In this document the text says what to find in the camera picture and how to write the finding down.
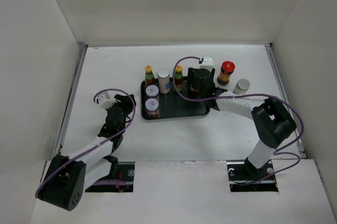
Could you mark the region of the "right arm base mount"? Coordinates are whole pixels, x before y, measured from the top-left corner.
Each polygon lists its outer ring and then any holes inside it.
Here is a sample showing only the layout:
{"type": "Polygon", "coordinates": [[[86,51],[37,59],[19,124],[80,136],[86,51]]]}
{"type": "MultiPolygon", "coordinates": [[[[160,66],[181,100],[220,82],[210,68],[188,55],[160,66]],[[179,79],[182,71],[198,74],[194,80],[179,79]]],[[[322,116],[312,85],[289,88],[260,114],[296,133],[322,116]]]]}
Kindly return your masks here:
{"type": "Polygon", "coordinates": [[[227,162],[227,173],[231,192],[278,192],[272,161],[255,169],[244,161],[227,162]]]}

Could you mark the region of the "white lid sauce jar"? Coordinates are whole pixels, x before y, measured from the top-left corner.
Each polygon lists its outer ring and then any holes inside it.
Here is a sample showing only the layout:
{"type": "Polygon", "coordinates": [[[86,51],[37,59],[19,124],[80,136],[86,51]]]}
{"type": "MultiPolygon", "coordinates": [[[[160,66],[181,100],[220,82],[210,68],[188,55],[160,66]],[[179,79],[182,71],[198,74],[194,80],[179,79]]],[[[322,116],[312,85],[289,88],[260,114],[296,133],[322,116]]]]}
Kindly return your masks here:
{"type": "Polygon", "coordinates": [[[148,99],[153,98],[159,101],[159,88],[156,85],[149,85],[145,89],[145,93],[148,99]]]}
{"type": "Polygon", "coordinates": [[[156,118],[159,116],[159,102],[155,98],[149,98],[145,102],[145,109],[147,111],[147,114],[151,118],[156,118]]]}

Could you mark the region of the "white pepper shaker blue label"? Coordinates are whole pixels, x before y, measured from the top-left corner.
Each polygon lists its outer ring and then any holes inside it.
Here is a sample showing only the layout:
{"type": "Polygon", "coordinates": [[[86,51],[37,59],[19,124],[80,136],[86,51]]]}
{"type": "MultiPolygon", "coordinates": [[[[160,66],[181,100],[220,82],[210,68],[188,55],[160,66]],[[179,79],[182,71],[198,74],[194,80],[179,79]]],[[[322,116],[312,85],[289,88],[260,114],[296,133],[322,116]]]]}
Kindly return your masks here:
{"type": "Polygon", "coordinates": [[[233,89],[233,93],[237,95],[245,95],[250,88],[250,82],[247,79],[239,79],[233,89]]]}

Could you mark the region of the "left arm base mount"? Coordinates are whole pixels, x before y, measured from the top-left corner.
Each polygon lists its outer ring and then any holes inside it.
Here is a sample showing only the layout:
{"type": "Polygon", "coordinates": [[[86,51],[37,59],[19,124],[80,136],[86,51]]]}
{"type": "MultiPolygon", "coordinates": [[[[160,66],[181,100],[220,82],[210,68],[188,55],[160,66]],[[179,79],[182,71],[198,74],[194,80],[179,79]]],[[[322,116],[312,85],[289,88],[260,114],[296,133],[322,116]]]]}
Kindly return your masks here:
{"type": "Polygon", "coordinates": [[[85,192],[133,192],[135,162],[119,162],[107,156],[91,167],[85,176],[85,192]]]}

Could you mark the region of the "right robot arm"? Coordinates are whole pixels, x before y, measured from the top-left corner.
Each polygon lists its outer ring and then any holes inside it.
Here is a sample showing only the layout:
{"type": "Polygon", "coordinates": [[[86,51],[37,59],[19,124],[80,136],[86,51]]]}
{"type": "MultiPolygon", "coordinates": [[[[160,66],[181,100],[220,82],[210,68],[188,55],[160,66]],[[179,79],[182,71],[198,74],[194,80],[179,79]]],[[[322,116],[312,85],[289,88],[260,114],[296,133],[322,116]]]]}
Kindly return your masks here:
{"type": "Polygon", "coordinates": [[[189,95],[210,109],[241,115],[254,122],[259,141],[244,161],[244,173],[249,179],[258,179],[270,157],[297,125],[278,98],[259,100],[228,93],[215,86],[214,72],[215,69],[188,68],[186,86],[189,95]]]}

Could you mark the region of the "red cap dark sauce jar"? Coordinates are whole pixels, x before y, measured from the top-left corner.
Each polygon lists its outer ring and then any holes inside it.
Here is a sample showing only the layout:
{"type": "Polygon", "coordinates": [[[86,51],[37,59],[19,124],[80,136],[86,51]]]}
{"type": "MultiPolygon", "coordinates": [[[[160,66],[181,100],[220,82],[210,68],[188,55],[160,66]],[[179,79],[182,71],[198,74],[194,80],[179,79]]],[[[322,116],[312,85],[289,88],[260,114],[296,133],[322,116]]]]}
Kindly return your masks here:
{"type": "Polygon", "coordinates": [[[227,85],[230,82],[234,70],[235,64],[232,61],[224,61],[221,65],[221,71],[217,77],[217,82],[220,85],[227,85]]]}

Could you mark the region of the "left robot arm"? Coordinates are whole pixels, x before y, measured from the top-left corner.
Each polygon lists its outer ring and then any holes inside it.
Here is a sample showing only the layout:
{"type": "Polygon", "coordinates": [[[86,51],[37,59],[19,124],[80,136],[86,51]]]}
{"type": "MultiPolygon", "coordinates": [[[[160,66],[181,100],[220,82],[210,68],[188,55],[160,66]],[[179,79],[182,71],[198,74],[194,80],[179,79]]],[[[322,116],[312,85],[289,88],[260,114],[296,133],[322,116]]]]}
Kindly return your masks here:
{"type": "Polygon", "coordinates": [[[68,155],[56,155],[50,162],[35,198],[53,206],[72,211],[85,190],[99,179],[113,181],[118,175],[118,160],[112,156],[123,141],[123,134],[131,125],[136,101],[134,95],[117,90],[113,101],[104,92],[94,101],[105,106],[107,116],[97,137],[87,146],[68,155]]]}

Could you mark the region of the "green label sauce bottle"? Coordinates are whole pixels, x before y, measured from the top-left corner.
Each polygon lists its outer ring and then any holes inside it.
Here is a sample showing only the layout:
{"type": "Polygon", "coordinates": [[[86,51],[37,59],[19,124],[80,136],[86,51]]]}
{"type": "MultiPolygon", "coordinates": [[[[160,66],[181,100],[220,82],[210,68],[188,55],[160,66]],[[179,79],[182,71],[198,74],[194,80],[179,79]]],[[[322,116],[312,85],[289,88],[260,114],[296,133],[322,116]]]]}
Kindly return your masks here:
{"type": "Polygon", "coordinates": [[[145,86],[155,85],[155,77],[151,65],[145,66],[145,86]]]}
{"type": "Polygon", "coordinates": [[[175,74],[174,74],[174,83],[176,86],[176,91],[181,92],[183,90],[183,73],[182,73],[183,67],[181,65],[177,65],[175,68],[175,74]]]}

